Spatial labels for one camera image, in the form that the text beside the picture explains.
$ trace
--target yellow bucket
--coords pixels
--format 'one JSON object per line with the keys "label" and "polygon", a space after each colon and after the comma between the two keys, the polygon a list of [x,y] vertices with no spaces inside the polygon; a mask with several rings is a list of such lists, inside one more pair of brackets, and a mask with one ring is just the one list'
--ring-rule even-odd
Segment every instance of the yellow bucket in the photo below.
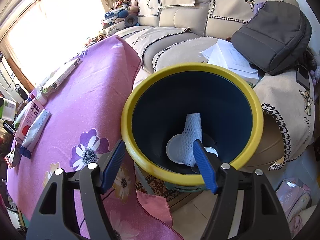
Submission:
{"label": "yellow bucket", "polygon": [[214,141],[222,162],[238,170],[252,157],[263,130],[255,92],[227,69],[185,63],[150,75],[127,99],[121,134],[135,163],[170,183],[203,185],[200,174],[166,155],[167,142],[183,132],[186,115],[191,113],[201,114],[203,137]]}

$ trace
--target sofa armrest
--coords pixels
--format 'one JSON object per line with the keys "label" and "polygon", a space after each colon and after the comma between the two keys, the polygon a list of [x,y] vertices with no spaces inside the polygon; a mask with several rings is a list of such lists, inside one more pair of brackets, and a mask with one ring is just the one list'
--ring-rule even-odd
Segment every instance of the sofa armrest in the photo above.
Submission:
{"label": "sofa armrest", "polygon": [[122,21],[119,23],[115,23],[115,24],[109,26],[108,28],[105,28],[103,31],[103,34],[105,34],[107,37],[110,37],[113,34],[117,33],[118,31],[121,31],[125,28],[126,28],[126,26],[124,25],[124,21]]}

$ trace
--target tile floor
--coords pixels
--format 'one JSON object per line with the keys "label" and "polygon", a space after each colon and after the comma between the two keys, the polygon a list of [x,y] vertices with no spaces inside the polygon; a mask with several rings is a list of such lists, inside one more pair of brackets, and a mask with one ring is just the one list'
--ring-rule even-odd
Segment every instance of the tile floor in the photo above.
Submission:
{"label": "tile floor", "polygon": [[[284,178],[297,177],[311,188],[312,205],[320,198],[320,189],[316,181],[320,171],[314,155],[313,145],[307,147],[304,154],[279,171],[263,170],[272,187],[277,189]],[[217,196],[211,191],[204,191],[195,199],[172,213],[173,229],[182,235],[184,240],[198,240],[210,218]],[[241,219],[243,191],[238,191],[236,211],[229,233],[229,238],[237,234]]]}

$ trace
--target white foam fruit net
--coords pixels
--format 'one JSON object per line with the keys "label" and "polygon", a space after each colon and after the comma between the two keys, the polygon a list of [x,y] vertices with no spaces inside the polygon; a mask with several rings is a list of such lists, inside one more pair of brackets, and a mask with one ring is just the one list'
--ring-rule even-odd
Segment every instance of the white foam fruit net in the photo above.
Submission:
{"label": "white foam fruit net", "polygon": [[199,113],[188,114],[186,124],[181,136],[180,159],[185,165],[195,166],[196,160],[193,156],[193,143],[199,139],[202,142],[201,117]]}

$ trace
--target stack of papers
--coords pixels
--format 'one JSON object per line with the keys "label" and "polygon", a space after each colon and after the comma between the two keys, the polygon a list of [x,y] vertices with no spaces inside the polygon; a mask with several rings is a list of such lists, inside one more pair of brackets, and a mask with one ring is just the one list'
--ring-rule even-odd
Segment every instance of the stack of papers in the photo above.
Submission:
{"label": "stack of papers", "polygon": [[258,70],[250,67],[250,62],[233,47],[231,42],[218,39],[216,44],[201,54],[208,60],[208,64],[229,69],[253,85],[259,81]]}

